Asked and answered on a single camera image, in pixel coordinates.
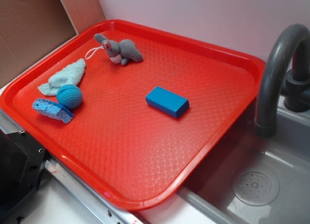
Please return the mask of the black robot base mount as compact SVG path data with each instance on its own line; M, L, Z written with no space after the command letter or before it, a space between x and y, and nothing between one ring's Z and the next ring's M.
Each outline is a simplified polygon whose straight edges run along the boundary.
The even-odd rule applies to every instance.
M0 222L39 189L46 149L28 133L0 132Z

